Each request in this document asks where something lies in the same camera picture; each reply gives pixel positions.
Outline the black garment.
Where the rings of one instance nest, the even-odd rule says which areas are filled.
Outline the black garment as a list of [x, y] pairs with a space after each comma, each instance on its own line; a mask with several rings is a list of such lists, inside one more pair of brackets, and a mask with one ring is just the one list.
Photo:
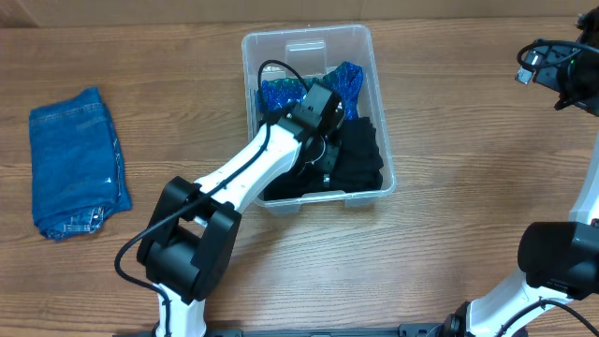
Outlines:
[[346, 193], [378, 190], [384, 166], [369, 117], [346, 120], [339, 130], [341, 148], [331, 173], [306, 168], [285, 173], [263, 191], [265, 200], [300, 198], [305, 194], [342, 190]]

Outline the blue sparkly garment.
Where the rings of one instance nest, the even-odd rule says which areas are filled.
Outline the blue sparkly garment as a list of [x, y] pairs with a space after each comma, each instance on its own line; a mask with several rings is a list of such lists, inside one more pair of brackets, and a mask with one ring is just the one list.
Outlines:
[[[349, 62], [341, 63], [321, 78], [304, 78], [309, 87], [316, 83], [338, 94], [345, 107], [346, 120], [358, 118], [358, 97], [363, 80], [362, 67]], [[263, 80], [264, 99], [261, 99], [260, 93], [256, 93], [256, 100], [260, 110], [263, 110], [263, 103], [266, 103], [267, 111], [276, 111], [301, 102], [306, 93], [305, 87], [295, 76], [271, 81]]]

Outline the blue denim jeans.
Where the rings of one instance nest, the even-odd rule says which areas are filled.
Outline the blue denim jeans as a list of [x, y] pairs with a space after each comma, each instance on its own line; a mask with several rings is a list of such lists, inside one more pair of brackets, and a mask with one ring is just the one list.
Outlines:
[[32, 215], [46, 239], [93, 234], [132, 209], [124, 156], [96, 88], [31, 110]]

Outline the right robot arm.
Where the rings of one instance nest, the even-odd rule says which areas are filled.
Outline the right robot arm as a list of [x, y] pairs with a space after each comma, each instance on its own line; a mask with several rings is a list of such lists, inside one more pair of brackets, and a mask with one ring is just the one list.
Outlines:
[[[598, 11], [579, 15], [574, 41], [538, 38], [517, 54], [517, 81], [558, 93], [555, 110], [598, 113]], [[431, 336], [524, 336], [558, 307], [592, 334], [598, 329], [570, 307], [598, 291], [598, 155], [593, 154], [577, 201], [564, 222], [534, 222], [523, 233], [518, 266], [491, 292], [466, 301]]]

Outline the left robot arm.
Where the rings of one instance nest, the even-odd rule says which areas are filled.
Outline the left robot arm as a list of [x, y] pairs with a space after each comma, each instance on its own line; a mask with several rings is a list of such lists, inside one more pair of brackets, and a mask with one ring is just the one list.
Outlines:
[[205, 300], [228, 267], [241, 214], [261, 191], [323, 145], [344, 121], [292, 114], [264, 124], [256, 137], [213, 173], [190, 183], [173, 178], [163, 189], [137, 260], [158, 294], [153, 336], [202, 336]]

